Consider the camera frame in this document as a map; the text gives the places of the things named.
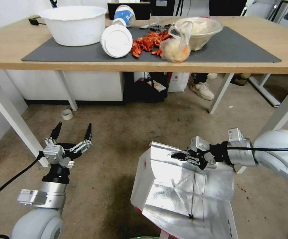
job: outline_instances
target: plastic bag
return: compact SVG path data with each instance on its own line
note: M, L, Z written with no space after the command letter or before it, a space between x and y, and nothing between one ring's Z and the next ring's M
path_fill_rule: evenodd
M162 50L162 58L172 62L183 62L188 59L190 55L189 39L192 30L192 22L185 22L181 29L171 26L168 33L173 36L172 39L167 39L160 43L159 48ZM173 35L172 30L179 32L180 36Z

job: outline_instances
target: aluminum foil bag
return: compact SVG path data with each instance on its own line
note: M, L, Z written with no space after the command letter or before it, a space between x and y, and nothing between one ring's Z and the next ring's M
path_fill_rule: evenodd
M170 155L180 149L152 142L140 156L131 203L179 239L237 239L230 201L232 168L200 170Z

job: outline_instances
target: gray desk mat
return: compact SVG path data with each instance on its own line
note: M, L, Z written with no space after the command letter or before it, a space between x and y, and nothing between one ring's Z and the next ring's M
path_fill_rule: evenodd
M147 30L129 28L133 39L148 33ZM53 38L22 59L23 61L60 62L165 62L151 52L142 52L139 59L130 53L122 58L108 56L100 43L88 46L62 46ZM281 60L250 40L224 27L199 51L192 51L186 62L280 62Z

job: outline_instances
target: tabletop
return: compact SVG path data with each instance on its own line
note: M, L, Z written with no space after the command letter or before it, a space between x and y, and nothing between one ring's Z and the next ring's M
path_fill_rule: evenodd
M136 21L136 26L174 23L178 17ZM44 25L32 26L27 19L0 28L0 69L66 71L155 71L288 74L288 28L259 17L218 17L224 26L280 58L276 63L227 62L24 62L21 59L51 38Z

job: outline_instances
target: white sneaker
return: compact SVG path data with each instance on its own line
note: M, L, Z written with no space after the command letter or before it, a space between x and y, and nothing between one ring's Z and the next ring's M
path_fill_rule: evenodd
M218 74L217 73L209 73L208 74L208 79L217 79L217 77L218 77Z
M214 95L209 89L209 85L207 83L199 83L194 84L192 83L189 86L189 89L191 89L193 92L195 92L200 98L204 100L213 100Z

